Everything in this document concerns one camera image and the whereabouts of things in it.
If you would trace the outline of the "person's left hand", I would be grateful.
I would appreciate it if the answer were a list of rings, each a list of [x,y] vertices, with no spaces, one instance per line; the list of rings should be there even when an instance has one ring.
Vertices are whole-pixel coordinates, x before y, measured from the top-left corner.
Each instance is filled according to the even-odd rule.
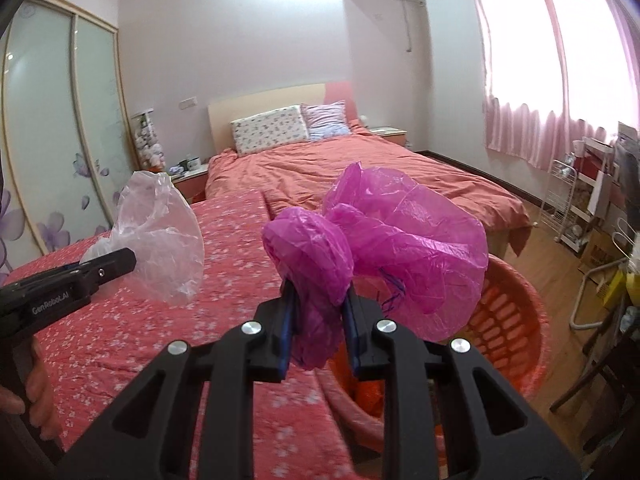
[[[40,439],[53,441],[62,431],[53,396],[53,387],[43,359],[42,348],[37,338],[32,340],[34,366],[25,382],[26,398],[32,404],[27,410],[24,401],[11,390],[0,387],[1,411],[10,415],[21,415],[28,411],[30,424],[37,428]]]

